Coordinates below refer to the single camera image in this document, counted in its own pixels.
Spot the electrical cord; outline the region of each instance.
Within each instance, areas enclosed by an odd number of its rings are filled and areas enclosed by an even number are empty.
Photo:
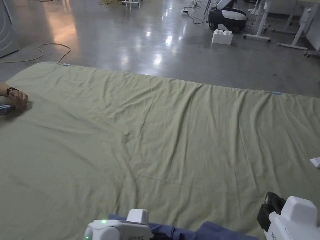
[[[63,47],[66,47],[66,48],[69,49],[69,51],[68,51],[66,54],[64,54],[64,55],[62,56],[62,58],[60,58],[59,62],[60,62],[69,52],[71,52],[71,49],[70,49],[68,46],[66,46],[66,45],[63,45],[63,44],[60,44],[60,43],[45,43],[45,44],[41,44],[41,45],[39,46],[39,50],[40,50],[41,53],[42,53],[39,57],[36,57],[36,58],[33,58],[33,59],[29,59],[29,60],[22,60],[22,61],[0,62],[0,64],[1,64],[1,63],[29,62],[29,61],[36,60],[36,59],[38,59],[38,58],[40,58],[40,57],[43,56],[43,51],[41,50],[40,47],[41,47],[41,46],[44,46],[44,45],[59,45],[59,46],[63,46]]]
[[[214,7],[217,4],[217,2],[218,2],[218,0],[215,3],[210,3],[210,4],[213,4],[213,7]],[[189,13],[187,13],[188,17],[190,17],[192,19],[193,24],[202,24],[202,23],[208,22],[208,21],[204,21],[204,20],[205,20],[206,16],[208,15],[209,11],[204,16],[203,20],[201,20],[195,16],[192,16],[193,14],[195,14],[197,12],[196,9],[201,8],[201,6],[199,6],[198,3],[200,3],[202,6],[206,7],[206,5],[203,5],[202,3],[208,3],[208,2],[193,0],[192,2],[186,2],[186,3],[191,4],[191,5],[189,5],[188,7],[185,7],[185,8],[192,8],[194,10],[194,12],[191,15],[189,15]]]

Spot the mattress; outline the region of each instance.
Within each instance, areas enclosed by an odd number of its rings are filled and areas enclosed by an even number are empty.
[[[133,208],[263,239],[268,191],[320,209],[318,98],[53,62],[7,83],[30,102],[0,117],[0,239],[82,239]]]

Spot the floor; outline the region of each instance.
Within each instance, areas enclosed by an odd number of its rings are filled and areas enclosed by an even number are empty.
[[[132,11],[125,5],[106,8],[98,0],[7,2],[21,50],[0,61],[36,57],[38,45],[55,42],[71,48],[62,62],[72,65],[320,97],[320,59],[277,46],[291,42],[292,36],[268,31],[273,39],[269,44],[242,35],[234,35],[230,46],[211,44],[208,24],[195,25],[181,13],[189,5],[183,0],[143,0],[141,9]],[[242,0],[239,6],[248,8]],[[203,12],[202,6],[194,16],[202,19]],[[268,18],[268,23],[280,28],[285,20]],[[245,32],[254,34],[255,29]],[[43,50],[44,56],[35,61],[0,64],[0,81],[35,63],[58,61],[67,51],[51,45]]]

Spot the wrist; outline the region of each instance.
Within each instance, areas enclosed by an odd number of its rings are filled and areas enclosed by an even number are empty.
[[[7,89],[7,96],[9,96],[10,95],[10,92],[13,92],[13,91],[19,91],[18,89],[16,89],[16,88],[14,88],[14,87],[9,87],[8,89]]]

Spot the human hand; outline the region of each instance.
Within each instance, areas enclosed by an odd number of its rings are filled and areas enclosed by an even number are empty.
[[[16,109],[23,108],[28,102],[28,95],[18,90],[11,90],[8,98],[14,102]]]

